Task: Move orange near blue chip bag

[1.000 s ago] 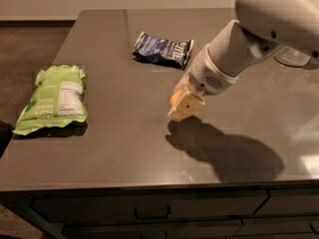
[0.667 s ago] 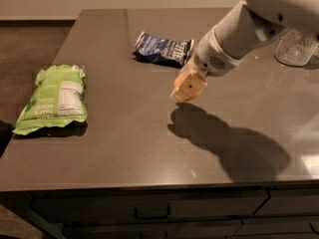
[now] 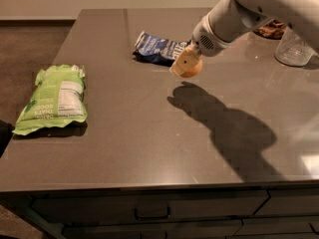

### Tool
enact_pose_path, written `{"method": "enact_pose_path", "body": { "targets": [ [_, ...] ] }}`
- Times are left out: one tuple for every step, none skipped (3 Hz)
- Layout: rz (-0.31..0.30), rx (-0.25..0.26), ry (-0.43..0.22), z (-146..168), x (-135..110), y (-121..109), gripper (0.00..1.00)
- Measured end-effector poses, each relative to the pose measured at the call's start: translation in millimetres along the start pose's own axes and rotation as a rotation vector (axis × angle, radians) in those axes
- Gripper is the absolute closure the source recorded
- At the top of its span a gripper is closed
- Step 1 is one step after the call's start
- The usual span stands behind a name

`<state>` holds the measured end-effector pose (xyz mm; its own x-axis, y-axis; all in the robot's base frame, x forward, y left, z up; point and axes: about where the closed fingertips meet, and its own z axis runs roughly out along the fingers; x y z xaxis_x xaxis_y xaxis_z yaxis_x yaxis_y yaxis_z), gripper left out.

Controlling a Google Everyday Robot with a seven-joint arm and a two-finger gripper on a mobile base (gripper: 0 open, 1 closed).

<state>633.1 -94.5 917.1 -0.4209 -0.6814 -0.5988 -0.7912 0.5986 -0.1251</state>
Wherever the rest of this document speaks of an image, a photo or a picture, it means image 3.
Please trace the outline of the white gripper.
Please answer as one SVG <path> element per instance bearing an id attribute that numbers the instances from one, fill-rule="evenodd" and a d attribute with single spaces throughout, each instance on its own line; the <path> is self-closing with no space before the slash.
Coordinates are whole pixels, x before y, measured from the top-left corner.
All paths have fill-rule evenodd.
<path id="1" fill-rule="evenodd" d="M 193 45 L 187 46 L 170 67 L 181 77 L 184 64 L 196 63 L 201 56 L 213 57 L 225 50 L 237 38 L 270 21 L 271 0 L 220 0 L 196 25 Z"/>

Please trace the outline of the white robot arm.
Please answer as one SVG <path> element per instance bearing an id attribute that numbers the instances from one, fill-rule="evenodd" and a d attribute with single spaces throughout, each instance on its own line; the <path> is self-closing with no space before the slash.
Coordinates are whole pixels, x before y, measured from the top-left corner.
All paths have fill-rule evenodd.
<path id="1" fill-rule="evenodd" d="M 220 0 L 192 32 L 190 44 L 170 71 L 190 78 L 202 68 L 202 57 L 218 55 L 237 38 L 277 19 L 313 50 L 319 50 L 319 0 Z"/>

